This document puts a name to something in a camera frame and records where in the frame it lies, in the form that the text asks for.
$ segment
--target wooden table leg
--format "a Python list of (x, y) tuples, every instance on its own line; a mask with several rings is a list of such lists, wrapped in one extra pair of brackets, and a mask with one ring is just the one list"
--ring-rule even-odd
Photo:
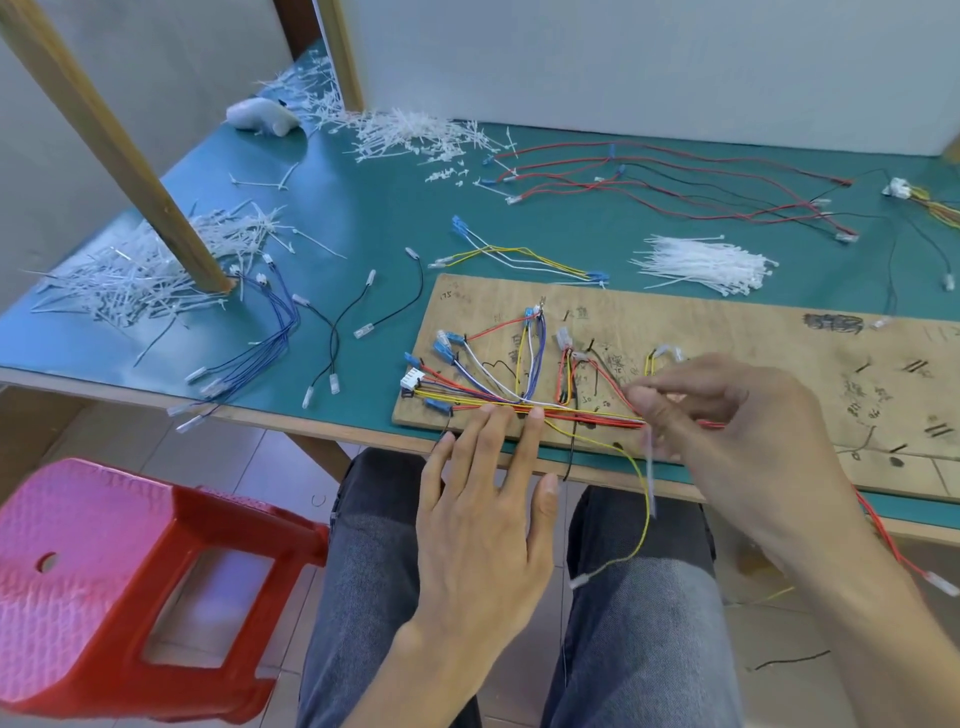
[(321, 440), (318, 437), (293, 435), (289, 432), (287, 437), (293, 440), (297, 447), (308, 454), (310, 459), (323, 468), (330, 477), (338, 483), (344, 481), (347, 468), (350, 467), (350, 456), (340, 447), (340, 443), (334, 440)]

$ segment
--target forearm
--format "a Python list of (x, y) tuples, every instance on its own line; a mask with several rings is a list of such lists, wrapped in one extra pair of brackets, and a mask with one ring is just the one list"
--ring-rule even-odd
[(413, 622), (404, 624), (344, 728), (446, 728), (485, 676), (453, 651), (430, 643)]
[(960, 725), (960, 653), (872, 534), (787, 568), (824, 632), (861, 725)]

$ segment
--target teal table surface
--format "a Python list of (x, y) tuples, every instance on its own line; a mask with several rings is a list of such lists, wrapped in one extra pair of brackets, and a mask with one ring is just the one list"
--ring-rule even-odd
[[(493, 139), (506, 141), (504, 128), (493, 124), (485, 128)], [(521, 148), (608, 138), (517, 127), (511, 129), (511, 135)], [(646, 249), (643, 239), (651, 233), (682, 237), (725, 234), (728, 242), (780, 264), (763, 287), (750, 295), (750, 303), (879, 314), (888, 306), (888, 271), (892, 271), (899, 315), (960, 321), (960, 293), (944, 291), (941, 258), (908, 221), (936, 240), (955, 263), (960, 263), (960, 236), (922, 210), (914, 209), (915, 206), (879, 194), (886, 184), (885, 174), (890, 174), (922, 183), (943, 199), (960, 199), (960, 178), (929, 158), (675, 140), (652, 142), (703, 156), (763, 157), (855, 178), (853, 186), (838, 189), (829, 182), (756, 164), (732, 167), (767, 175), (808, 199), (826, 193), (832, 200), (831, 210), (864, 216), (842, 218), (861, 233), (857, 243), (843, 245), (833, 239), (832, 232), (827, 232), (822, 223), (815, 230), (789, 222), (754, 225), (737, 220), (691, 221), (657, 213), (619, 195), (596, 192), (569, 197), (544, 195), (508, 206), (502, 196), (472, 184), (479, 177), (494, 177), (498, 170), (483, 165), (488, 155), (483, 150), (467, 148), (467, 154), (459, 158), (465, 163), (463, 169), (469, 170), (468, 175), (425, 182), (432, 172), (449, 166), (461, 168), (456, 161), (423, 165), (423, 159), (414, 155), (357, 163), (351, 153), (352, 142), (352, 133), (348, 131), (320, 131), (309, 136), (297, 131), (285, 138), (273, 138), (237, 132), (225, 125), (164, 177), (167, 189), (184, 210), (194, 205), (197, 212), (229, 209), (248, 199), (264, 210), (285, 206), (280, 213), (281, 224), (295, 226), (345, 255), (347, 260), (342, 260), (306, 239), (291, 236), (287, 239), (294, 244), (295, 255), (274, 240), (269, 240), (265, 247), (290, 289), (331, 318), (360, 293), (370, 269), (377, 271), (367, 297), (341, 324), (339, 395), (330, 395), (324, 378), (311, 407), (300, 407), (307, 385), (326, 363), (329, 340), (327, 326), (305, 314), (300, 329), (291, 338), (290, 351), (231, 404), (336, 425), (435, 438), (435, 433), (391, 424), (398, 383), (405, 370), (403, 353), (416, 339), (433, 287), (434, 271), (427, 272), (424, 294), (415, 305), (363, 339), (354, 339), (351, 333), (398, 308), (416, 293), (417, 272), (404, 252), (405, 247), (417, 251), (424, 264), (465, 249), (465, 241), (451, 232), (453, 215), (462, 217), (491, 243), (529, 245), (565, 264), (605, 271), (615, 289), (640, 291), (661, 282), (639, 275), (636, 267), (627, 263), (634, 257), (633, 251)], [(577, 156), (577, 150), (538, 154), (537, 160), (569, 158)], [(651, 156), (664, 158), (653, 153)], [(237, 187), (230, 183), (231, 174), (237, 180), (277, 182), (294, 162), (300, 164), (287, 183), (289, 190)], [(615, 164), (606, 172), (609, 174), (614, 168)], [(648, 170), (632, 169), (631, 173), (686, 195), (743, 202), (715, 189), (659, 178)], [(688, 173), (674, 174), (692, 182), (704, 181)], [(455, 186), (458, 179), (465, 184)], [(774, 203), (784, 201), (782, 194), (774, 196), (770, 187), (756, 180), (731, 178), (724, 186), (741, 195)], [(654, 193), (644, 197), (671, 210), (704, 214), (703, 207), (680, 200)], [(121, 214), (73, 255), (83, 255), (89, 246), (122, 239), (140, 220), (135, 210)], [(485, 256), (449, 270), (507, 279), (526, 277), (523, 272), (498, 265)], [(258, 262), (254, 271), (267, 272), (266, 265)], [(705, 287), (691, 283), (669, 285), (657, 292), (720, 299)], [(184, 398), (197, 396), (197, 388), (184, 383), (186, 375), (235, 356), (248, 342), (262, 339), (276, 328), (276, 318), (263, 297), (247, 295), (241, 303), (234, 293), (223, 309), (215, 306), (181, 315), (134, 367), (137, 356), (166, 326), (165, 320), (141, 320), (121, 331), (84, 315), (32, 313), (36, 301), (37, 293), (32, 291), (0, 317), (0, 367)], [(565, 460), (566, 452), (543, 448), (541, 457)], [(629, 468), (620, 459), (606, 455), (578, 453), (574, 461), (609, 470)], [(658, 475), (689, 482), (686, 471), (676, 466), (660, 466)], [(960, 528), (958, 505), (906, 497), (870, 498), (881, 515)]]

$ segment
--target right hand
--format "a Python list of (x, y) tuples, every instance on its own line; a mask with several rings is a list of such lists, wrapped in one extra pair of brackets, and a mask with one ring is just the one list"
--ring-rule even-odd
[(637, 379), (627, 398), (709, 503), (782, 569), (870, 533), (820, 403), (787, 372), (706, 354)]

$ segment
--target tiled floor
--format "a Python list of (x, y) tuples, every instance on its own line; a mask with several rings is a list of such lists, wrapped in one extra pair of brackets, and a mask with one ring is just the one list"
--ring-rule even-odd
[[(206, 423), (179, 435), (162, 411), (98, 404), (71, 425), (48, 459), (83, 456), (132, 471), (225, 493), (257, 497), (327, 521), (336, 484), (286, 436), (277, 432)], [(359, 450), (346, 446), (350, 455)], [(535, 726), (546, 698), (569, 612), (564, 558), (566, 524), (583, 486), (567, 484), (562, 491), (553, 577), (530, 625), (497, 661), (479, 700), (488, 728)], [(748, 579), (732, 565), (736, 534), (710, 514), (719, 550), (718, 578), (730, 602), (749, 602), (782, 588), (779, 577)], [(944, 562), (944, 576), (956, 565), (953, 554), (924, 553)], [(238, 553), (210, 552), (184, 580), (176, 602), (157, 624), (151, 659), (196, 666), (219, 665), (227, 654), (268, 563)], [(933, 568), (940, 565), (931, 564)], [(955, 574), (954, 580), (960, 580)], [(267, 708), (248, 723), (253, 728), (292, 728), (297, 713), (300, 672), (317, 605), (324, 587), (321, 570), (304, 570), (264, 655), (261, 670), (276, 675), (277, 685)], [(960, 637), (956, 602), (931, 598), (951, 633)], [(766, 660), (801, 657), (823, 648), (812, 618), (793, 594), (765, 606), (728, 609), (740, 686), (752, 728), (854, 726), (835, 667), (827, 656), (815, 662), (778, 666), (762, 672), (750, 667)], [(49, 721), (0, 714), (0, 728), (50, 728)], [(146, 728), (150, 721), (85, 721), (84, 728)], [(214, 728), (217, 721), (205, 721)]]

